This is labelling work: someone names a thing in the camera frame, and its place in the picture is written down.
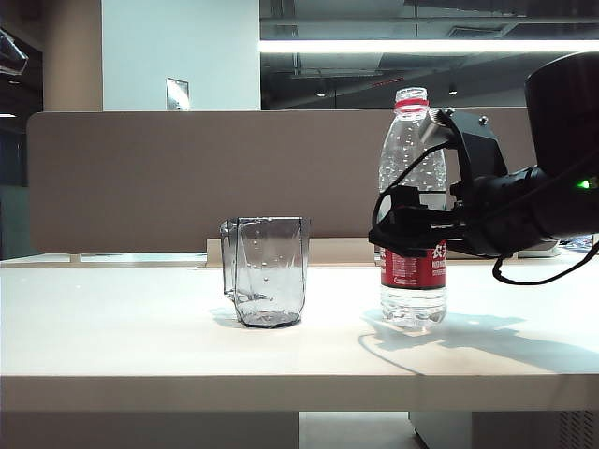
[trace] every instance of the floor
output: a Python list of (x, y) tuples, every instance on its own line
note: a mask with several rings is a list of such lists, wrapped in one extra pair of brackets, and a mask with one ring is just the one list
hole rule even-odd
[(299, 449), (423, 449), (407, 412), (300, 412)]

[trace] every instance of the ceiling pipe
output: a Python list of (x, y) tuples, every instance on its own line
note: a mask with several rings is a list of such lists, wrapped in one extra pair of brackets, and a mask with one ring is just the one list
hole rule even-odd
[(521, 23), (564, 24), (564, 23), (599, 23), (599, 17), (393, 17), (393, 18), (336, 18), (336, 19), (295, 19), (295, 18), (262, 18), (260, 25), (416, 25), (426, 23), (449, 23), (469, 25), (504, 25)]

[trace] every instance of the tabletop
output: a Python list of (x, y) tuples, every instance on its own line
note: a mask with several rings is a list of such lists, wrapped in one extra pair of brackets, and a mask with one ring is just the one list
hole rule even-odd
[[(572, 257), (508, 263), (547, 277)], [(386, 323), (376, 267), (311, 267), (302, 321), (245, 328), (219, 268), (0, 269), (6, 411), (599, 409), (595, 258), (543, 286), (451, 261), (448, 315)]]

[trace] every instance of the red bottle label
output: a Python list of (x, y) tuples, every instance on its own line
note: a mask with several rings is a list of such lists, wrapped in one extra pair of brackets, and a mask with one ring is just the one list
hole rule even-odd
[(426, 257), (401, 257), (381, 248), (381, 283), (387, 287), (438, 288), (446, 284), (446, 243)]

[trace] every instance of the ceiling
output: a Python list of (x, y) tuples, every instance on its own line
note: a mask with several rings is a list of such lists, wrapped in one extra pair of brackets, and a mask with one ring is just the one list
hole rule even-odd
[[(599, 1), (260, 0), (260, 22), (261, 38), (277, 40), (599, 38)], [(433, 104), (523, 104), (526, 76), (557, 56), (263, 54), (262, 108), (389, 108), (411, 84), (429, 87)]]

